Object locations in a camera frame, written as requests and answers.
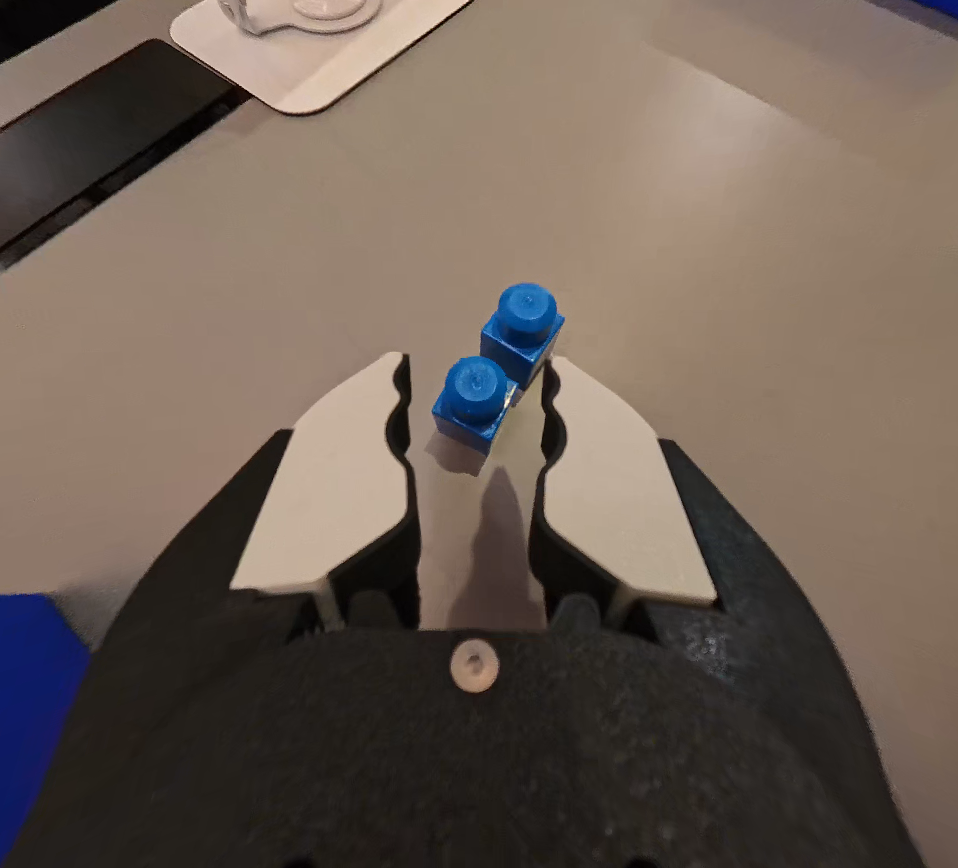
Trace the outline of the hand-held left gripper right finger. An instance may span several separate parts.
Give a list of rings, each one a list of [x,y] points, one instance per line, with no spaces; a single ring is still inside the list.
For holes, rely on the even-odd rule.
[[[529,563],[552,617],[573,595],[620,627],[641,602],[709,608],[718,591],[651,425],[567,357],[543,371],[545,458]]]

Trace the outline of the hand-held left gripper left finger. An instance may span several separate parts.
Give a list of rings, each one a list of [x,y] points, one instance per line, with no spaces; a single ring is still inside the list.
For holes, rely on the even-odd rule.
[[[401,626],[419,626],[411,397],[409,357],[390,351],[296,421],[232,590],[306,595],[327,632],[346,627],[355,596],[380,593]]]

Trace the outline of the blue mega block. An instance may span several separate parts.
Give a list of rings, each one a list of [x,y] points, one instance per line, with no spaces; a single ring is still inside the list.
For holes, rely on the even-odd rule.
[[[565,324],[555,296],[535,283],[507,287],[483,326],[480,355],[492,360],[526,392],[552,356]]]
[[[449,369],[432,406],[437,431],[479,455],[490,454],[518,391],[494,360],[461,357]]]

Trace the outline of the white rectangular mat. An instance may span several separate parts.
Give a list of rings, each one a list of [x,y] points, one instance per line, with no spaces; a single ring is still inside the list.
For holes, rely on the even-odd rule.
[[[174,44],[273,110],[326,110],[473,0],[382,0],[360,28],[316,35],[283,29],[256,37],[237,29],[214,0],[171,24]]]

